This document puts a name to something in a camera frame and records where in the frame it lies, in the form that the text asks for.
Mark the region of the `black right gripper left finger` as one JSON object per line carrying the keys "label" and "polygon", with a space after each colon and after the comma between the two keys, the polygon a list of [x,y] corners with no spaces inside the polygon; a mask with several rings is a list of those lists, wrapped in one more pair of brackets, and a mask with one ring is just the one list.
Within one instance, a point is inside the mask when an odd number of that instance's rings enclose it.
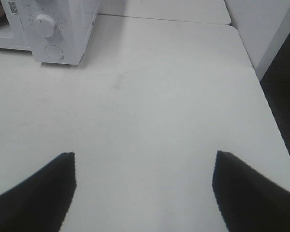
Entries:
{"label": "black right gripper left finger", "polygon": [[0,232],[58,232],[76,190],[75,153],[62,153],[0,195]]}

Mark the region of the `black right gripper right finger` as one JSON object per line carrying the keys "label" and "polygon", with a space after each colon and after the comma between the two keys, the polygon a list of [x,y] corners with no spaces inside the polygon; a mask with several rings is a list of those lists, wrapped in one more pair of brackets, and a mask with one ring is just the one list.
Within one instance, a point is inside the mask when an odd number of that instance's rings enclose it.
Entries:
{"label": "black right gripper right finger", "polygon": [[231,232],[290,232],[290,192],[230,152],[218,151],[212,188]]}

